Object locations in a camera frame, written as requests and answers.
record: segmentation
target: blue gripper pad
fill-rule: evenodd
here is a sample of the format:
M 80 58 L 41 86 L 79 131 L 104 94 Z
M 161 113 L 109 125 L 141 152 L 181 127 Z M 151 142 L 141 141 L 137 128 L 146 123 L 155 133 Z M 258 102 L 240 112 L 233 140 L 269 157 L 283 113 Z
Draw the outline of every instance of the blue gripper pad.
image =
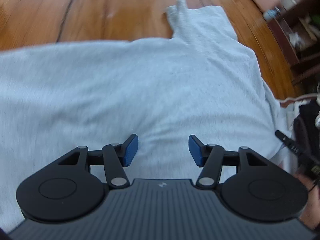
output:
M 129 143 L 127 148 L 125 149 L 125 155 L 123 158 L 123 166 L 124 167 L 128 167 L 131 164 L 134 156 L 137 153 L 138 147 L 139 147 L 139 140 L 138 140 L 138 136 L 136 135 L 132 139 L 132 141 Z
M 203 167 L 203 157 L 201 155 L 201 148 L 200 146 L 193 140 L 191 136 L 189 136 L 189 152 L 193 157 L 196 165 L 199 167 Z

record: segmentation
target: hand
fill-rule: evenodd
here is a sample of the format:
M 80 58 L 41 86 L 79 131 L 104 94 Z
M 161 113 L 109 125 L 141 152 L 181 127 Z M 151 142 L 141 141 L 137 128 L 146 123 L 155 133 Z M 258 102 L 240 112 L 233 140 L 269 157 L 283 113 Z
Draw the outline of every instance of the hand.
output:
M 311 190 L 314 186 L 311 179 L 302 174 L 297 174 L 295 177 L 301 181 L 301 183 Z M 319 198 L 319 187 L 315 186 L 308 196 L 308 201 L 305 209 L 303 210 L 300 221 L 303 222 L 308 228 L 315 229 L 320 224 L 320 198 Z

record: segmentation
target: cable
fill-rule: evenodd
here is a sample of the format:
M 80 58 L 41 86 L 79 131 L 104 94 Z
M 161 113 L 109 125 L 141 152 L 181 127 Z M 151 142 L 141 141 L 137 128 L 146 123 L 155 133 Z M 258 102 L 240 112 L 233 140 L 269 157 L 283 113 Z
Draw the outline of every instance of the cable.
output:
M 308 193 L 310 193 L 311 190 L 313 190 L 316 186 L 317 186 L 317 184 L 314 184 L 313 187 L 308 191 Z

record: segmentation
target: wooden table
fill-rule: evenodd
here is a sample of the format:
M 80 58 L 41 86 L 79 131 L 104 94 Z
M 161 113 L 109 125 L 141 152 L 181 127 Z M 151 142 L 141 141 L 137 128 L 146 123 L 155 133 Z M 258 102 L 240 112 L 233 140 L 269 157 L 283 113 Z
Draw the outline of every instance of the wooden table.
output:
M 84 40 L 172 36 L 165 8 L 176 0 L 0 0 L 0 49 Z M 301 93 L 258 8 L 251 0 L 187 0 L 189 8 L 220 5 L 238 39 L 252 48 L 278 98 Z

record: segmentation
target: gray cloth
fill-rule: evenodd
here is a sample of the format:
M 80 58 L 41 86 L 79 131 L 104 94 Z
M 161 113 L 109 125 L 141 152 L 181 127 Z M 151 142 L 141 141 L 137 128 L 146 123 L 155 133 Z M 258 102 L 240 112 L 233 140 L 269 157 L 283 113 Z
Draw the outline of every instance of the gray cloth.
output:
M 79 145 L 139 136 L 126 173 L 191 178 L 188 137 L 267 158 L 280 148 L 279 103 L 254 52 L 237 42 L 221 7 L 168 8 L 172 39 L 59 43 L 0 54 L 0 227 L 23 220 L 20 182 Z M 234 169 L 224 169 L 225 180 Z M 92 173 L 105 181 L 102 167 Z

